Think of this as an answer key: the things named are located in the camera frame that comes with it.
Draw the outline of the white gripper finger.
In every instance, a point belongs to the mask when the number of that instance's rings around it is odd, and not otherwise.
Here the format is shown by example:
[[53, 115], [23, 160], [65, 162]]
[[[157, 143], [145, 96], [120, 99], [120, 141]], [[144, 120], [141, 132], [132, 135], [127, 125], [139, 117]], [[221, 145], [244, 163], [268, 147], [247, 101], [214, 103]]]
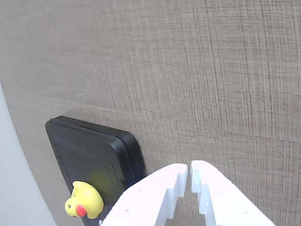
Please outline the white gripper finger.
[[207, 226], [273, 226], [228, 178], [206, 161], [190, 165], [191, 189], [198, 195], [198, 212]]
[[164, 226], [184, 196], [188, 166], [165, 166], [125, 190], [102, 222], [103, 226]]

